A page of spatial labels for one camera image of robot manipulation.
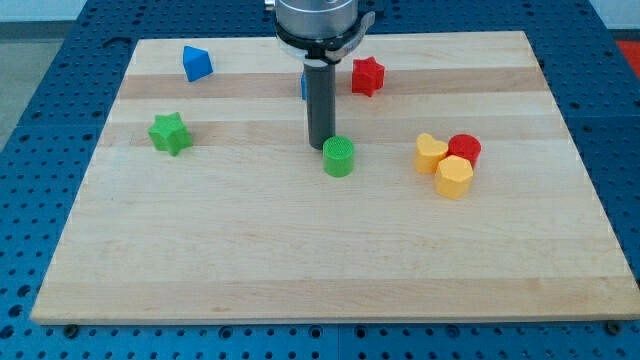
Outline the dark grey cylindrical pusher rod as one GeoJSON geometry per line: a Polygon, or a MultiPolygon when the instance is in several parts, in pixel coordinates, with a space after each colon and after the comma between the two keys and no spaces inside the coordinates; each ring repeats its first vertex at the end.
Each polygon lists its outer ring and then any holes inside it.
{"type": "Polygon", "coordinates": [[[304,66],[308,139],[312,148],[323,149],[335,135],[335,66],[304,66]]]}

